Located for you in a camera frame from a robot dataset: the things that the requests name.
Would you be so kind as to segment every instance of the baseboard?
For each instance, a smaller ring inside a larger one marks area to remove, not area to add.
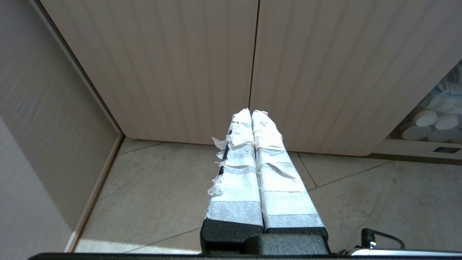
[[[95,185],[93,186],[93,190],[90,193],[90,196],[88,198],[87,203],[85,204],[85,208],[82,211],[82,214],[80,215],[79,221],[77,221],[77,225],[75,226],[74,230],[72,231],[71,237],[69,238],[69,241],[67,242],[67,245],[64,249],[65,253],[72,252],[78,238],[79,234],[82,231],[85,221],[93,207],[93,204],[95,200],[97,199],[99,190],[101,188],[101,185],[103,184],[104,178],[108,173],[109,167],[112,164],[112,161],[115,158],[116,152],[119,149],[119,146],[121,144],[123,135],[119,134],[117,138],[114,141],[114,144],[112,145],[111,151],[109,152],[108,158],[106,158],[106,161],[104,162],[103,168],[101,169],[101,172],[98,175],[98,178],[95,182]]]

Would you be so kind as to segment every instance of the tile floor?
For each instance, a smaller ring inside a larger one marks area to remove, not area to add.
[[[199,253],[213,146],[126,138],[76,252]],[[462,251],[462,167],[290,153],[329,233],[351,249],[368,227],[408,248]],[[389,241],[381,246],[395,247]]]

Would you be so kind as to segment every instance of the wooden cabinet door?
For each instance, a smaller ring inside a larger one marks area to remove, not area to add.
[[[42,0],[131,138],[211,144],[249,104],[257,0]]]
[[[287,150],[369,154],[462,58],[462,1],[261,0],[250,108]]]

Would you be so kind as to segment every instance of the white tape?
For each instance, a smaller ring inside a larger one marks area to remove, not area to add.
[[[259,201],[212,201],[205,218],[263,226]]]
[[[255,168],[224,167],[224,173],[213,180],[207,191],[210,201],[260,201]]]
[[[221,162],[221,165],[235,167],[252,166],[256,169],[254,147],[252,145],[230,147],[226,155],[226,160]]]
[[[303,215],[265,215],[265,228],[324,227],[317,213]]]
[[[252,118],[250,116],[250,111],[248,108],[242,109],[239,113],[232,116],[232,121],[241,124],[250,124],[252,125]]]
[[[261,194],[261,199],[262,210],[268,216],[318,214],[307,191],[264,192]]]
[[[212,140],[213,140],[213,143],[215,144],[215,146],[220,149],[220,150],[224,150],[226,148],[226,143],[227,141],[226,140],[223,140],[223,141],[220,141],[218,140],[217,138],[215,137],[212,137]]]
[[[252,128],[256,149],[285,150],[282,135],[266,112],[255,110],[252,113]]]
[[[224,154],[225,154],[225,152],[224,152],[224,151],[221,151],[221,152],[217,153],[217,157],[218,157],[220,160],[222,160]]]
[[[259,149],[256,153],[258,167],[265,163],[285,162],[292,163],[289,155],[285,150]]]
[[[251,144],[254,145],[254,135],[252,133],[252,125],[231,123],[231,134],[228,135],[227,141],[230,147]]]
[[[303,181],[292,168],[291,163],[263,165],[257,173],[260,192],[305,192]]]

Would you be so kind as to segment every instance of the light wood grain panel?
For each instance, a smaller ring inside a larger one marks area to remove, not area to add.
[[[65,250],[117,132],[26,0],[0,2],[0,258]]]
[[[256,0],[43,0],[124,133],[211,144],[248,106]]]
[[[369,154],[462,58],[459,1],[262,0],[250,107],[288,150]]]

